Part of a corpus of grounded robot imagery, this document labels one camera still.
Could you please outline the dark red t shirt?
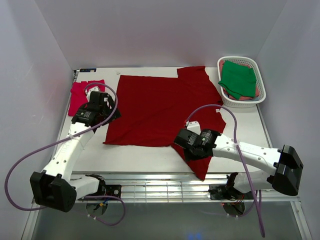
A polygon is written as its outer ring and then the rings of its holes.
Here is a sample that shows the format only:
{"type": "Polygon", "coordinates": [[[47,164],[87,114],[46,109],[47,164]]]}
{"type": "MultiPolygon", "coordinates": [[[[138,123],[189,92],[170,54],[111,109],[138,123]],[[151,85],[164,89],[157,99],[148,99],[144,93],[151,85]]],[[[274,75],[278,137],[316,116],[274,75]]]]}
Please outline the dark red t shirt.
{"type": "Polygon", "coordinates": [[[116,94],[121,117],[108,125],[104,144],[171,147],[198,179],[205,179],[210,157],[187,161],[183,149],[174,144],[195,109],[223,104],[204,66],[179,68],[176,78],[122,75],[116,94]]]}

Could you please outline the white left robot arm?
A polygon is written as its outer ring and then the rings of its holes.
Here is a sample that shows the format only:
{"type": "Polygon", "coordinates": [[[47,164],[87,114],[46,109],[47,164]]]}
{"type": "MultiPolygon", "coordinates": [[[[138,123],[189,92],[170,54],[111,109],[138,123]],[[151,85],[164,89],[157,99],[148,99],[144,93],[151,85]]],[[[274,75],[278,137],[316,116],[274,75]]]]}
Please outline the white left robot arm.
{"type": "Polygon", "coordinates": [[[106,125],[121,116],[115,101],[106,92],[92,91],[71,119],[67,140],[61,144],[42,172],[34,172],[30,185],[38,205],[69,212],[76,200],[92,196],[100,200],[106,195],[106,183],[97,174],[72,178],[73,168],[84,147],[94,136],[93,127],[106,125]]]}

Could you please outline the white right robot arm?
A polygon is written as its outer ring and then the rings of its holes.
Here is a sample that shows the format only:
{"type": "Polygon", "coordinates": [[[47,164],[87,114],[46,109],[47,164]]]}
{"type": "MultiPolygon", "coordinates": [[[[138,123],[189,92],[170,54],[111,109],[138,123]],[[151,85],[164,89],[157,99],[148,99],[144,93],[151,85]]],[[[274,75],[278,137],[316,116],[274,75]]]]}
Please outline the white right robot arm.
{"type": "Polygon", "coordinates": [[[246,173],[231,173],[226,185],[213,191],[222,198],[237,199],[251,191],[270,189],[287,196],[297,196],[299,193],[304,165],[290,145],[278,149],[245,142],[236,144],[214,130],[204,129],[201,133],[195,133],[185,128],[179,131],[174,143],[183,149],[188,162],[218,157],[244,161],[257,168],[249,176],[246,173]]]}

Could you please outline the folded pink t shirt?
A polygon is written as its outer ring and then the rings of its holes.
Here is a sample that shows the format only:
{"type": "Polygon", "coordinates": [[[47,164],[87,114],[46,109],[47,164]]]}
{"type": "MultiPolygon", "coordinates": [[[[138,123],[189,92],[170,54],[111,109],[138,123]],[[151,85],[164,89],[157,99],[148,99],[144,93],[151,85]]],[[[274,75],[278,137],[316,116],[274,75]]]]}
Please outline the folded pink t shirt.
{"type": "Polygon", "coordinates": [[[72,84],[72,87],[70,90],[71,98],[70,98],[70,104],[68,109],[68,116],[73,117],[76,114],[77,110],[81,107],[81,105],[88,102],[86,91],[85,91],[85,87],[87,85],[92,84],[87,88],[88,91],[94,87],[98,87],[99,91],[101,92],[105,91],[105,87],[97,83],[104,84],[105,80],[101,79],[101,80],[81,81],[81,82],[74,82],[72,84]]]}

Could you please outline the blue white label sticker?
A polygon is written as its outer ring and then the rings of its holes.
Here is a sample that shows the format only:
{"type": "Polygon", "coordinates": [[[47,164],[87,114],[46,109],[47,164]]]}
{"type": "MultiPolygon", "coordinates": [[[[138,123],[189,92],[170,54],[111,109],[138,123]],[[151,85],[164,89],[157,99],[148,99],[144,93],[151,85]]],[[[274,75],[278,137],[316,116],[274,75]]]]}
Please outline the blue white label sticker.
{"type": "Polygon", "coordinates": [[[95,73],[96,71],[96,68],[81,68],[79,70],[80,73],[95,73]]]}

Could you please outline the white plastic laundry basket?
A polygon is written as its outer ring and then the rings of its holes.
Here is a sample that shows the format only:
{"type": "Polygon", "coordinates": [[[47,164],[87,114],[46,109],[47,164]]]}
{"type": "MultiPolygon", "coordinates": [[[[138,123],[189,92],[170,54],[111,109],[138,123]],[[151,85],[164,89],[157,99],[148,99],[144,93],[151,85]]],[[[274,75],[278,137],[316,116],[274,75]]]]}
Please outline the white plastic laundry basket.
{"type": "Polygon", "coordinates": [[[228,107],[251,108],[266,98],[257,63],[248,57],[224,56],[217,61],[218,85],[228,107]]]}

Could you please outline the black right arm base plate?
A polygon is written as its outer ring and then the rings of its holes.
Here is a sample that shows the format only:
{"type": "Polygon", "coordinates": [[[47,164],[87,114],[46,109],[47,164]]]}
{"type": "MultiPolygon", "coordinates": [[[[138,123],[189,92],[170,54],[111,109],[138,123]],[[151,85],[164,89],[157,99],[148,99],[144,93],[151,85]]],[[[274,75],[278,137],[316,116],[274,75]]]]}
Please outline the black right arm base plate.
{"type": "Polygon", "coordinates": [[[225,185],[210,184],[208,189],[210,199],[229,201],[252,200],[253,194],[251,191],[247,193],[241,193],[234,188],[235,179],[238,175],[238,172],[227,175],[227,182],[225,185]]]}

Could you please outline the aluminium frame rails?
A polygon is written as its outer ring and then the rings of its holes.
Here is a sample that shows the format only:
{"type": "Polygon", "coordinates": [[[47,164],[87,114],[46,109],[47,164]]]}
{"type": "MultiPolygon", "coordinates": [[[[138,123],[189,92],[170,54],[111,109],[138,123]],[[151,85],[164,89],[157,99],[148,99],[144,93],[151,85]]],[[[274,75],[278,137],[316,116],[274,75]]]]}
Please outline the aluminium frame rails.
{"type": "MultiPolygon", "coordinates": [[[[78,179],[83,174],[72,174],[78,179]]],[[[122,185],[121,198],[102,195],[102,198],[122,199],[126,203],[204,203],[210,201],[227,202],[228,200],[211,200],[209,185],[225,185],[227,175],[208,174],[204,181],[196,179],[193,174],[137,174],[101,172],[105,185],[122,185]]],[[[99,200],[78,199],[76,201],[98,202],[99,200]]]]}

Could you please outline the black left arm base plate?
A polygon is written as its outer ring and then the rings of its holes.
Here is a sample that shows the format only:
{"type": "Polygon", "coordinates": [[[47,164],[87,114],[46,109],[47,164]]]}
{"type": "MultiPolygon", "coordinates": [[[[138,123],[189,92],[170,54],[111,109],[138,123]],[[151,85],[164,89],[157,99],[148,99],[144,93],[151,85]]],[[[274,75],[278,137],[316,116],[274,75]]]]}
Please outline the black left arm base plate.
{"type": "Polygon", "coordinates": [[[87,196],[82,197],[83,200],[97,200],[97,201],[105,201],[105,200],[114,200],[109,197],[102,196],[112,196],[116,198],[122,197],[122,185],[120,184],[107,184],[99,188],[98,192],[89,194],[87,196]]]}

